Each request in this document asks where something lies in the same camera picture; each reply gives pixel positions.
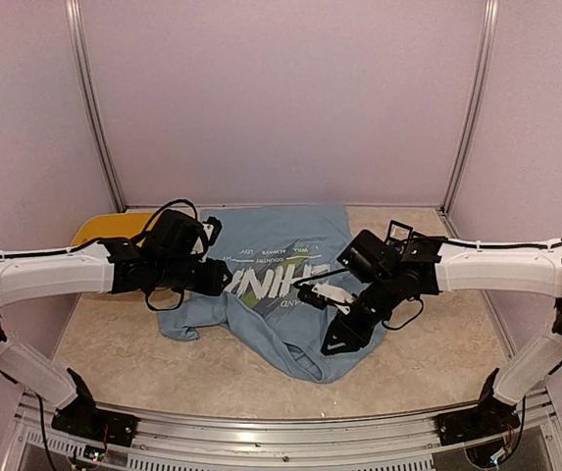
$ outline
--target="white wall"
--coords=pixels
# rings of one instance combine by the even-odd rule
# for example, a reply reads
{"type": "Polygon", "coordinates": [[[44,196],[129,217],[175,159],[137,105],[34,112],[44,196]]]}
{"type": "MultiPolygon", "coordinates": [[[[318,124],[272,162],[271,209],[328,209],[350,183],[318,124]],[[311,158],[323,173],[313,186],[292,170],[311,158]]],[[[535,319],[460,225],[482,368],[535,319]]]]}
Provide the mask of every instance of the white wall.
{"type": "MultiPolygon", "coordinates": [[[[473,239],[562,236],[562,2],[503,0],[485,99],[453,219],[473,239]]],[[[495,297],[516,344],[553,302],[495,297]]],[[[562,424],[562,369],[548,381],[562,424]]]]}
{"type": "Polygon", "coordinates": [[[88,54],[131,204],[437,205],[484,0],[91,0],[88,54]]]}
{"type": "MultiPolygon", "coordinates": [[[[67,245],[83,222],[111,211],[64,2],[0,0],[0,248],[67,245]]],[[[5,308],[4,329],[49,354],[73,301],[5,308]]],[[[0,444],[20,395],[0,376],[0,444]]]]}

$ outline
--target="metal vertical beam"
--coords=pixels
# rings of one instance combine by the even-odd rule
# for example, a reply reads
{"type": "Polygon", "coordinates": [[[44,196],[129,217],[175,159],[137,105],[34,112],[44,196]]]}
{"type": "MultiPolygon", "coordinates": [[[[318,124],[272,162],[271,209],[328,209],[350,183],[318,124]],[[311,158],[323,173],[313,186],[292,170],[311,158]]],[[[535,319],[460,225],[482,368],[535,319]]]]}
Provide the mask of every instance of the metal vertical beam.
{"type": "Polygon", "coordinates": [[[477,119],[481,111],[481,104],[484,98],[485,82],[487,80],[487,70],[489,68],[489,59],[494,42],[494,33],[496,30],[496,14],[498,12],[498,0],[485,0],[485,16],[482,30],[481,44],[479,46],[479,54],[477,56],[477,65],[475,67],[475,77],[473,81],[472,93],[468,102],[468,110],[466,111],[466,119],[464,121],[464,129],[459,140],[457,148],[457,157],[453,166],[448,188],[442,203],[443,212],[448,215],[452,210],[457,190],[464,174],[466,161],[470,154],[470,146],[475,133],[477,119]]]}
{"type": "Polygon", "coordinates": [[[84,105],[86,106],[86,114],[91,130],[95,139],[95,145],[100,158],[100,164],[108,184],[113,204],[118,212],[126,211],[126,201],[122,193],[122,187],[115,172],[115,166],[111,159],[104,127],[100,117],[97,100],[95,99],[95,91],[93,90],[93,82],[91,81],[91,70],[88,63],[88,55],[86,53],[86,42],[84,40],[84,31],[82,29],[82,15],[80,11],[79,0],[66,0],[67,21],[69,22],[69,30],[72,37],[72,46],[74,47],[74,55],[76,56],[77,74],[80,80],[80,88],[84,96],[84,105]]]}

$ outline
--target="marbled surface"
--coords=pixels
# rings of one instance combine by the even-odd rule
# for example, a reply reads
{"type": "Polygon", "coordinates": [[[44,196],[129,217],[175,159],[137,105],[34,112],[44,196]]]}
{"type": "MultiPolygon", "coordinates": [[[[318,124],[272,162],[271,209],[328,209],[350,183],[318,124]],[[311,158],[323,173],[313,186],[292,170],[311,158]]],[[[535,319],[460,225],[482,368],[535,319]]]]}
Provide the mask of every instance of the marbled surface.
{"type": "MultiPolygon", "coordinates": [[[[385,236],[395,219],[445,235],[433,209],[349,207],[354,234],[385,236]]],[[[139,293],[84,295],[55,360],[80,373],[98,401],[182,414],[240,418],[321,418],[406,412],[476,399],[505,363],[481,296],[426,296],[425,312],[329,385],[289,378],[220,327],[201,339],[161,336],[139,293]]],[[[400,325],[417,310],[401,305],[400,325]]]]}

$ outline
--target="robotic arm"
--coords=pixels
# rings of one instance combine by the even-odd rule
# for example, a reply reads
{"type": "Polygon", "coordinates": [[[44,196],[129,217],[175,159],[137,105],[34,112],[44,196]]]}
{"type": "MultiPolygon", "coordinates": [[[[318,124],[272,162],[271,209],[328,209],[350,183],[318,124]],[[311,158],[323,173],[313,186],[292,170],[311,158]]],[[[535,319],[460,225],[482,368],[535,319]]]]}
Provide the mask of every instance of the robotic arm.
{"type": "MultiPolygon", "coordinates": [[[[132,239],[98,238],[48,251],[0,251],[0,308],[24,299],[77,292],[140,289],[153,310],[157,309],[149,298],[156,288],[220,295],[232,274],[225,262],[207,258],[206,252],[221,229],[215,218],[200,223],[168,209],[151,230],[132,239]]],[[[80,375],[6,336],[1,325],[0,372],[57,408],[55,429],[100,442],[108,430],[110,443],[130,445],[135,417],[98,409],[80,375]]]]}
{"type": "MultiPolygon", "coordinates": [[[[474,409],[437,417],[443,445],[469,442],[520,424],[516,405],[547,374],[562,365],[562,239],[531,243],[468,242],[424,236],[392,221],[380,240],[362,231],[339,255],[354,277],[369,284],[353,295],[324,284],[297,282],[299,298],[323,309],[337,307],[322,352],[333,355],[366,346],[378,323],[388,328],[393,309],[404,300],[458,289],[528,291],[556,299],[552,326],[532,339],[503,368],[494,370],[474,409]]],[[[492,456],[500,455],[496,450],[492,456]]],[[[486,457],[481,462],[485,465],[486,457]]]]}

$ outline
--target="folded cloth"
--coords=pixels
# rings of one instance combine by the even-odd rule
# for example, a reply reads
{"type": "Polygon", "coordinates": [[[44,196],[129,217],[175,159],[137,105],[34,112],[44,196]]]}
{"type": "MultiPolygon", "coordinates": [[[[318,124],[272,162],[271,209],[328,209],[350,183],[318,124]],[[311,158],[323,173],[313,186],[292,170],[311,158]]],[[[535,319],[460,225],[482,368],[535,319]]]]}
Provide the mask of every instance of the folded cloth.
{"type": "MultiPolygon", "coordinates": [[[[287,375],[316,383],[341,378],[381,342],[384,329],[378,326],[365,348],[323,355],[336,309],[303,303],[292,285],[339,268],[335,259],[351,240],[343,206],[206,210],[202,216],[222,221],[209,256],[225,260],[233,279],[220,297],[194,293],[180,309],[159,313],[163,335],[197,340],[197,327],[220,325],[287,375]]],[[[350,292],[362,289],[348,274],[327,282],[350,292]]]]}

